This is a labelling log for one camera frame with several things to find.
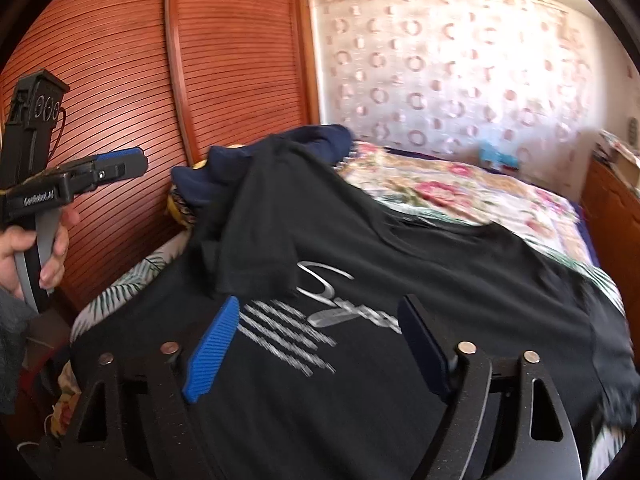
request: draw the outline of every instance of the blue object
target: blue object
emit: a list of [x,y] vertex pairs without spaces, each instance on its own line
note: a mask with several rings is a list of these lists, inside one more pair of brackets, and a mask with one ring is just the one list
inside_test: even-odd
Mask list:
[[142,153],[144,155],[144,152],[141,148],[126,148],[124,150],[117,150],[115,152],[101,153],[100,155],[95,157],[95,160],[104,160],[105,158],[113,158],[114,156],[133,155],[138,153]]
[[239,319],[238,298],[229,296],[189,357],[187,380],[182,388],[182,394],[189,404],[197,402],[202,394],[211,389],[222,359],[234,338]]
[[519,168],[518,158],[513,155],[501,153],[490,142],[483,142],[480,145],[480,161],[489,162],[492,166],[509,166],[510,168]]
[[[302,144],[331,166],[349,155],[353,144],[351,132],[340,124],[300,126],[277,136]],[[242,148],[211,146],[204,167],[193,170],[176,166],[171,170],[171,179],[189,206],[206,206],[226,186],[240,180],[263,142],[259,140]]]
[[587,246],[587,251],[589,251],[589,256],[591,257],[591,263],[594,267],[600,267],[600,261],[598,259],[598,255],[596,254],[596,248],[593,246],[593,240],[591,239],[589,230],[587,229],[587,221],[584,219],[582,208],[573,200],[569,200],[569,204],[571,204],[571,207],[574,208],[575,213],[580,219],[580,221],[578,222],[578,232],[580,233],[582,240],[584,240],[584,243]]
[[440,346],[436,337],[431,333],[430,327],[422,320],[418,308],[424,316],[431,317],[432,327],[437,323],[433,314],[428,313],[415,296],[409,295],[398,303],[400,330],[402,330],[402,336],[414,355],[415,362],[420,368],[420,373],[424,382],[427,383],[429,391],[447,402],[453,393],[449,376],[456,363],[455,357],[453,359],[447,358],[445,349]]

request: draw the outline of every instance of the palm leaf pattern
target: palm leaf pattern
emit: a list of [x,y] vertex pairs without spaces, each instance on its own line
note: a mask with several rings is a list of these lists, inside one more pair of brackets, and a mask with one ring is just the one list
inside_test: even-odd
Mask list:
[[584,480],[596,480],[620,452],[626,441],[626,433],[620,428],[604,426],[591,449],[591,461]]
[[172,255],[158,250],[120,276],[78,314],[71,331],[70,342],[73,343],[84,332],[133,298],[160,274],[172,259]]

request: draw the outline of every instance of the navy blue cloth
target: navy blue cloth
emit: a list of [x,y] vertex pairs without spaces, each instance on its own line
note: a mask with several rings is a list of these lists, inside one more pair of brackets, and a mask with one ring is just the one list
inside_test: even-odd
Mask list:
[[[317,158],[330,166],[338,164],[349,155],[353,138],[351,132],[340,124],[300,126],[280,134],[303,144]],[[242,148],[211,146],[207,163],[199,170],[176,166],[171,179],[180,196],[191,207],[203,207],[231,183],[237,182],[249,168],[251,160],[265,139]]]
[[[425,155],[424,153],[406,152],[405,150],[397,150],[396,148],[387,148],[387,151],[395,155],[410,156],[413,158],[424,158],[426,160],[442,160],[437,156]],[[492,168],[482,168],[482,169],[485,171],[488,171],[489,173],[502,174],[500,171],[494,170]],[[569,200],[569,204],[571,204],[571,207],[574,208],[575,213],[578,215],[578,218],[580,219],[580,221],[578,222],[578,232],[580,233],[582,240],[584,240],[584,243],[587,246],[587,250],[589,251],[589,256],[591,257],[591,263],[595,267],[600,267],[600,261],[598,259],[598,255],[596,254],[596,249],[593,246],[593,241],[591,240],[591,235],[589,234],[589,230],[587,229],[587,222],[584,219],[582,208],[573,200]]]

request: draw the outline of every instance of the black t-shirt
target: black t-shirt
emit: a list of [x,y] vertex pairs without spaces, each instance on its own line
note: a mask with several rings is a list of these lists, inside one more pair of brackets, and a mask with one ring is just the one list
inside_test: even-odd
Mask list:
[[101,352],[153,351],[227,294],[252,298],[189,407],[212,463],[230,480],[408,479],[444,412],[398,327],[409,293],[492,356],[538,352],[573,426],[638,390],[625,319],[589,280],[497,224],[396,214],[281,139],[73,366],[82,384]]

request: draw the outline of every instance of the blue gripper pad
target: blue gripper pad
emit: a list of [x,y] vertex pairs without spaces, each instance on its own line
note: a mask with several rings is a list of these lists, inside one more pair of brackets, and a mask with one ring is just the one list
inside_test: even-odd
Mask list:
[[187,380],[182,394],[189,404],[197,402],[198,397],[211,389],[226,350],[234,338],[239,319],[238,298],[229,296],[187,362]]

